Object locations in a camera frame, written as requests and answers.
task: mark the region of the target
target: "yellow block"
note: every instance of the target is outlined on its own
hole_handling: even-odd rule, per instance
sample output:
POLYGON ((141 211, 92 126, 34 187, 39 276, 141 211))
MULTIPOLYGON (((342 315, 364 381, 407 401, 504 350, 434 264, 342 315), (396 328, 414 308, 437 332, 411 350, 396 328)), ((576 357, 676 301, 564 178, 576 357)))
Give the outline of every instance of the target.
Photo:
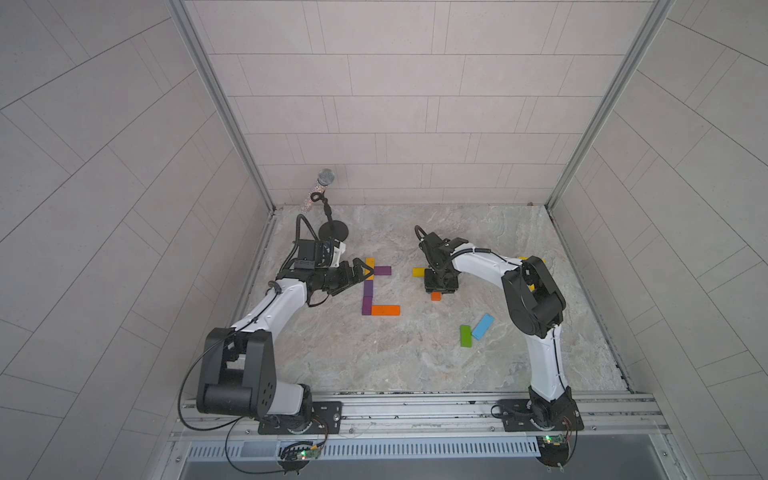
MULTIPOLYGON (((366 265, 373 268, 376 266, 376 261, 373 259, 373 257, 368 257, 366 258, 366 265)), ((373 280, 373 275, 369 276, 368 280, 373 280)))

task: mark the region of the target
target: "wooden block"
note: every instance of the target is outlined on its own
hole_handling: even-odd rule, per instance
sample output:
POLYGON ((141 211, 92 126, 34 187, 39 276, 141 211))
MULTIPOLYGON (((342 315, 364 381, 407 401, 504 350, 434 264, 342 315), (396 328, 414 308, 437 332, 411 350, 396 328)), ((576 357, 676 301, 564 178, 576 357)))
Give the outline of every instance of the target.
POLYGON ((371 315, 374 316, 399 316, 400 305, 374 305, 371 306, 371 315))
MULTIPOLYGON (((373 259, 373 257, 368 257, 368 258, 366 258, 366 265, 367 265, 367 266, 370 266, 370 267, 371 267, 371 268, 373 268, 373 269, 375 269, 375 268, 376 268, 376 261, 373 259)), ((368 277, 368 280, 373 280, 373 277, 374 277, 374 276, 375 276, 375 275, 371 275, 371 276, 369 276, 369 277, 368 277)))

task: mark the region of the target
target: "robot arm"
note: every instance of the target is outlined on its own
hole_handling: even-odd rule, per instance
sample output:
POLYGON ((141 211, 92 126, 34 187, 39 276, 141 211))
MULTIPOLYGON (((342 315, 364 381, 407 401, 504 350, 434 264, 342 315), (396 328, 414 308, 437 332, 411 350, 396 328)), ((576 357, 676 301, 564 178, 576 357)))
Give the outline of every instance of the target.
POLYGON ((463 238, 442 239, 419 226, 415 231, 430 266, 424 276, 428 293, 454 293, 460 273, 478 276, 504 290, 509 316, 525 334, 531 359, 529 412, 517 413, 531 416, 542 429, 558 425, 574 406, 560 347, 565 298, 543 260, 502 257, 463 238))

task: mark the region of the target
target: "green block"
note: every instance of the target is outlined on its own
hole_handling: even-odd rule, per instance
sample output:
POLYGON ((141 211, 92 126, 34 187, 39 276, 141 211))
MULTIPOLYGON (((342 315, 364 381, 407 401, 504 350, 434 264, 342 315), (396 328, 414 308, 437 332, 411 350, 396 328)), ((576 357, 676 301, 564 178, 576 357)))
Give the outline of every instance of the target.
POLYGON ((469 325, 462 325, 458 328, 458 331, 462 334, 462 346, 466 348, 472 347, 472 328, 469 325))

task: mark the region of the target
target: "purple block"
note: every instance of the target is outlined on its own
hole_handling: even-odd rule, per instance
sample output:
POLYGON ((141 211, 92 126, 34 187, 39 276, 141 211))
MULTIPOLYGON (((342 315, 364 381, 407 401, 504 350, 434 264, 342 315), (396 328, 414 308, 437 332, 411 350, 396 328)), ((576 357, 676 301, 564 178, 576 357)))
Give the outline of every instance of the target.
POLYGON ((362 314, 363 315, 370 315, 371 314, 371 305, 373 305, 373 297, 372 296, 364 296, 362 298, 362 314))

